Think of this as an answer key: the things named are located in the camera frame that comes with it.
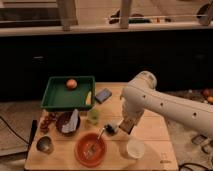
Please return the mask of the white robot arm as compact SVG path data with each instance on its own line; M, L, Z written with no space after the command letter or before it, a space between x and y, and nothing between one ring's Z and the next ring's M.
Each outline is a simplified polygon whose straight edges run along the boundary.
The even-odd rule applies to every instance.
M213 139L213 105L161 93L149 71L137 74L122 89L123 117L135 120L145 109L186 125Z

